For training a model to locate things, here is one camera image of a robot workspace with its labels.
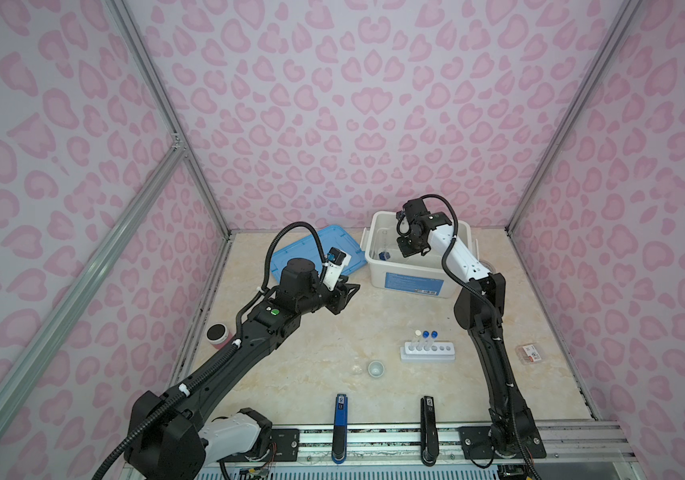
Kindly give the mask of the clear watch glass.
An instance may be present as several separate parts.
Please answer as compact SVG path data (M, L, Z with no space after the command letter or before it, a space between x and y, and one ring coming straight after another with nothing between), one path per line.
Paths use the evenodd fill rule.
M363 375L367 371L365 361L354 361L350 364L349 373L351 375Z

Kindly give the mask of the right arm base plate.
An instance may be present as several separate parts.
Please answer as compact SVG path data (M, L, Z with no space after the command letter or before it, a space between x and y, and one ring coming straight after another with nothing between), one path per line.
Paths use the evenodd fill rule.
M524 457L540 460L547 457L539 432L506 435L490 426L461 426L457 428L460 447L465 460L520 460Z

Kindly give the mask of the clear petri dish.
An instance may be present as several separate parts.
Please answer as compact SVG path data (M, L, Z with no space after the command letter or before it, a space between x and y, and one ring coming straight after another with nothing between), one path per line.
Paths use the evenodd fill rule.
M412 257L404 257L398 250L388 250L387 256L389 263L414 266L414 259Z

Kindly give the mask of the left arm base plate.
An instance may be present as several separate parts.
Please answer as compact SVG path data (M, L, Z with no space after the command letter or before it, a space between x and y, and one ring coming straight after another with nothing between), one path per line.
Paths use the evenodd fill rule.
M300 451L300 430L296 428L278 428L272 430L266 441L266 450L262 453L236 453L224 458L230 463L259 463L268 461L278 463L296 462Z

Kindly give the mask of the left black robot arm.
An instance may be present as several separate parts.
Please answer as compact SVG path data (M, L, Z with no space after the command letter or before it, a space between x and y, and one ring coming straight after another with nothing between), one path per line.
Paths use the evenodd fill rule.
M118 452L148 479L192 479L228 456L264 455L272 430L268 418L252 408L220 420L210 415L250 369L300 328L302 316L322 308L338 315L359 288L336 264L319 274L310 260L290 260L278 285L258 294L226 347L164 394L146 392L134 403Z

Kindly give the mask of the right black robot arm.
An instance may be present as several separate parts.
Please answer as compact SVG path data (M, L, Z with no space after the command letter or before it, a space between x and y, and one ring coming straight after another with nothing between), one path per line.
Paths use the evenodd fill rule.
M485 378L492 451L503 458L544 458L543 441L504 342L505 278L484 267L459 239L457 215L440 195L404 203L396 213L396 233L403 257L438 253L442 271L460 287L453 315L472 340Z

